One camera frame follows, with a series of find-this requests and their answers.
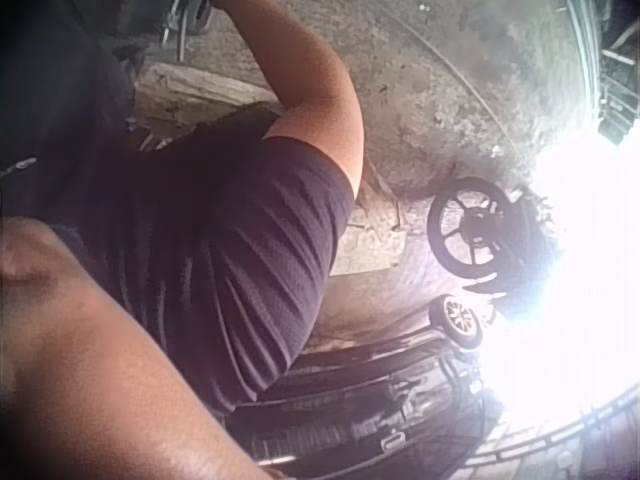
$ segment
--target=bright light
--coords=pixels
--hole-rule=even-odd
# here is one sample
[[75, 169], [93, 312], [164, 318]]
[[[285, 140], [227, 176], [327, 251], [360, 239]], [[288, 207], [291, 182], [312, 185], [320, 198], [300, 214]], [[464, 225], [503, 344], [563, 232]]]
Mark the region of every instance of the bright light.
[[487, 387], [515, 416], [574, 415], [637, 382], [640, 125], [619, 148], [585, 134], [543, 152], [533, 187], [566, 229], [539, 318], [487, 332]]
[[258, 465], [261, 467], [267, 467], [269, 465], [280, 465], [282, 463], [292, 462], [296, 459], [293, 455], [285, 455], [283, 457], [270, 458], [267, 460], [260, 460]]

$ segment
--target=motorcycle wheel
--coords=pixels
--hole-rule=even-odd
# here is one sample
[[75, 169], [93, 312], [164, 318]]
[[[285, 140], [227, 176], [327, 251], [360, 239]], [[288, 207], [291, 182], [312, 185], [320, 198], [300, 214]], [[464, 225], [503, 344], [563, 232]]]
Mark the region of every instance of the motorcycle wheel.
[[[460, 178], [451, 182], [433, 199], [427, 216], [427, 238], [433, 254], [446, 270], [461, 278], [479, 279], [497, 273], [503, 263], [503, 258], [498, 254], [493, 254], [493, 258], [485, 263], [469, 264], [463, 262], [454, 256], [447, 247], [446, 241], [451, 236], [451, 232], [448, 234], [442, 232], [442, 220], [447, 204], [449, 201], [458, 201], [460, 204], [458, 196], [467, 192], [481, 193], [488, 197], [490, 205], [495, 203], [496, 211], [504, 212], [505, 216], [511, 211], [511, 202], [508, 197], [493, 183], [476, 177]], [[452, 232], [460, 231], [460, 226], [458, 225]], [[470, 250], [474, 249], [472, 245], [469, 245], [469, 248]]]

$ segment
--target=navy t-shirt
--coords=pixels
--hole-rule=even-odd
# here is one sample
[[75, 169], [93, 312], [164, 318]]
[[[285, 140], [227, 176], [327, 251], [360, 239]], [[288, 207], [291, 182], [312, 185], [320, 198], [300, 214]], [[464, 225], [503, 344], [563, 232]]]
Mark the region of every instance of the navy t-shirt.
[[69, 244], [216, 414], [251, 402], [306, 342], [351, 186], [290, 138], [225, 151], [198, 128], [151, 153], [103, 139], [2, 180], [3, 214]]

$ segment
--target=black wheel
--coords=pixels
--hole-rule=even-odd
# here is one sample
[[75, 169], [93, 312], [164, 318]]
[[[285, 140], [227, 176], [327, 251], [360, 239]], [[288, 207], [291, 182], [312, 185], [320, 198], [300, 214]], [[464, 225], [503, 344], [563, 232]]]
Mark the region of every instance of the black wheel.
[[476, 314], [453, 295], [441, 295], [431, 302], [429, 319], [462, 348], [473, 349], [482, 343], [482, 327]]
[[[464, 196], [470, 196], [472, 202], [461, 199]], [[452, 206], [457, 209], [457, 216], [453, 215]], [[436, 195], [427, 216], [427, 238], [438, 262], [462, 278], [478, 279], [497, 273], [505, 259], [496, 237], [511, 210], [511, 202], [493, 183], [475, 177], [454, 180]], [[447, 222], [443, 220], [449, 217], [455, 218], [445, 233], [443, 223]], [[451, 243], [447, 245], [447, 241], [454, 240], [459, 241], [457, 246], [468, 250], [469, 262], [454, 255]]]

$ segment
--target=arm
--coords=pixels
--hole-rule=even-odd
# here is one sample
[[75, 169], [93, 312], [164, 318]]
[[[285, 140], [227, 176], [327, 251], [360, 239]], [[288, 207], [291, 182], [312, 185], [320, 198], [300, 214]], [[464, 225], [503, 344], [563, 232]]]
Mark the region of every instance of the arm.
[[342, 61], [275, 0], [225, 0], [224, 10], [285, 108], [266, 137], [291, 137], [313, 145], [338, 164], [357, 194], [364, 129]]
[[0, 411], [30, 463], [64, 478], [269, 478], [51, 230], [0, 226]]

